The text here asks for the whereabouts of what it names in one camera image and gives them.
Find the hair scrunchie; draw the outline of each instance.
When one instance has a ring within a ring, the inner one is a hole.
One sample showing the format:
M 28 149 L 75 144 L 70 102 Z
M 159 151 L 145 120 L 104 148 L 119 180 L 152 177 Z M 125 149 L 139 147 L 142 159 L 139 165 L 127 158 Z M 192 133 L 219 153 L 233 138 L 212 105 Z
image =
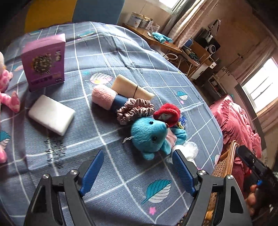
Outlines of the hair scrunchie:
M 153 115 L 155 108 L 149 100 L 129 98 L 123 107 L 117 110 L 117 120 L 121 125 L 134 121 L 139 117 Z

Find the leaf pattern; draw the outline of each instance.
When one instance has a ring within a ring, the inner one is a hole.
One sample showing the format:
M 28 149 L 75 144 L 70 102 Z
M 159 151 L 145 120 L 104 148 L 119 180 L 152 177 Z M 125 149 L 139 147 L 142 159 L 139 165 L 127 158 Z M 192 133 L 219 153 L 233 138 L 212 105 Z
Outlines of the leaf pattern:
M 17 71 L 22 70 L 22 69 L 23 69 L 23 65 L 21 64 L 14 71 L 17 72 Z
M 3 130 L 0 131 L 0 144 L 3 146 L 3 149 L 6 148 L 10 139 L 11 136 L 7 132 Z
M 182 100 L 187 100 L 188 95 L 182 91 L 177 92 L 177 97 L 181 98 Z
M 89 80 L 85 81 L 90 81 L 93 84 L 106 84 L 109 83 L 113 79 L 112 76 L 104 74 L 104 73 L 95 73 L 91 76 Z
M 40 33 L 40 31 L 33 31 L 33 32 L 30 32 L 30 33 L 28 33 L 28 35 L 36 35 L 36 34 L 39 34 Z
M 219 157 L 220 157 L 219 154 L 216 154 L 216 155 L 215 155 L 215 157 L 214 157 L 214 163 L 215 163 L 215 165 L 217 164 Z
M 81 33 L 81 34 L 78 34 L 77 36 L 78 36 L 79 38 L 85 38 L 85 37 L 91 36 L 91 35 L 93 35 L 93 34 L 94 34 L 94 32 L 83 32 L 83 33 Z
M 162 202 L 169 195 L 170 188 L 170 180 L 156 180 L 148 186 L 146 191 L 146 199 L 142 201 L 142 204 L 144 204 L 146 201 L 151 203 Z

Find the wicker chair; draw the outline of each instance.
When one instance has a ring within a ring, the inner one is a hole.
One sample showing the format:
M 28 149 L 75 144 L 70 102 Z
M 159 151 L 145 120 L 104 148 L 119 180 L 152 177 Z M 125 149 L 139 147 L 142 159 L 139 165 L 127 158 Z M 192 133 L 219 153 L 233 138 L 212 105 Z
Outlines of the wicker chair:
M 233 162 L 235 158 L 235 149 L 238 147 L 238 143 L 236 141 L 232 141 L 230 145 L 227 145 L 227 151 L 222 154 L 218 160 L 217 165 L 212 172 L 213 176 L 225 177 L 227 174 L 232 173 Z M 216 193 L 212 193 L 210 196 L 209 206 L 207 210 L 206 217 L 203 222 L 203 226 L 211 225 L 211 218 L 213 215 L 213 210 L 216 202 Z M 176 224 L 176 226 L 180 226 L 184 220 L 185 216 Z

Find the window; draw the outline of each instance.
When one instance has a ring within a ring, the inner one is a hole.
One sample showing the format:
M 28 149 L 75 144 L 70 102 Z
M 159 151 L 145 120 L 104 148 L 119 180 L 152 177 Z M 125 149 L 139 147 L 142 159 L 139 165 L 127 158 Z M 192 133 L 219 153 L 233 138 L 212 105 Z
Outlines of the window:
M 169 8 L 173 9 L 181 0 L 159 0 L 164 5 L 168 6 Z
M 243 86 L 243 89 L 256 113 L 278 97 L 278 67 L 272 58 Z

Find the beige pouch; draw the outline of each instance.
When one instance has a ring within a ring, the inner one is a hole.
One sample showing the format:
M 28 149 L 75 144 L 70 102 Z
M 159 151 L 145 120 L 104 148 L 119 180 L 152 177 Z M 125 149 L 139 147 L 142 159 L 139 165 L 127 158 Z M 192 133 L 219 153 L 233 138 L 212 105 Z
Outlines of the beige pouch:
M 116 77 L 111 89 L 126 98 L 151 100 L 155 96 L 122 75 Z

